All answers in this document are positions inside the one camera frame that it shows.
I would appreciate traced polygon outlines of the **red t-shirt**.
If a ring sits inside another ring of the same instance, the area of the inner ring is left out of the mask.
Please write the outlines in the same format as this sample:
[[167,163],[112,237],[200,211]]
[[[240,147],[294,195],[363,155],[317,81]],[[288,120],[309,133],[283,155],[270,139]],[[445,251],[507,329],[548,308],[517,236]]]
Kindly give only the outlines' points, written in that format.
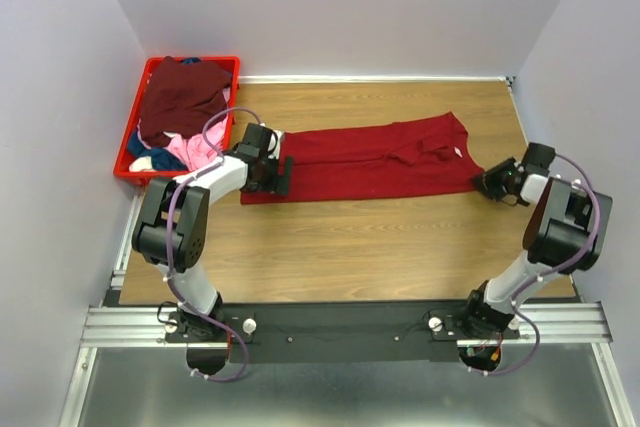
[[281,154],[293,158],[289,193],[243,193],[243,205],[370,200],[473,190],[483,169],[468,132],[448,112],[387,125],[286,133]]

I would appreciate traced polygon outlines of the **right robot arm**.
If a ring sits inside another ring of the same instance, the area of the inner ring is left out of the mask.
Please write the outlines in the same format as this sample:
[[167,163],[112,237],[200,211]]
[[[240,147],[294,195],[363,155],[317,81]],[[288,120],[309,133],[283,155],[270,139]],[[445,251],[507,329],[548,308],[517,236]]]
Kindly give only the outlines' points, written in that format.
[[509,158],[472,178],[484,197],[511,196],[534,210],[516,260],[467,299],[459,325],[471,338],[504,333],[533,294],[563,276],[589,270],[601,255],[613,198],[595,191],[583,170],[574,181],[552,174],[556,159],[568,160],[550,146],[531,143],[521,160]]

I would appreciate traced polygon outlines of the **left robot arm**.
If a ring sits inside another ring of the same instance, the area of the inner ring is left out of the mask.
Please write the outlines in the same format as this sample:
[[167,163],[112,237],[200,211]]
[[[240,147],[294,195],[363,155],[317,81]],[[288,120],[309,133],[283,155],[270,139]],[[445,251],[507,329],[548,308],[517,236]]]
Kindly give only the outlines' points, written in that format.
[[200,258],[209,208],[232,192],[288,194],[293,158],[281,155],[285,134],[250,123],[239,143],[191,173],[152,179],[132,234],[132,249],[156,266],[177,303],[170,335],[201,342],[229,334],[221,294]]

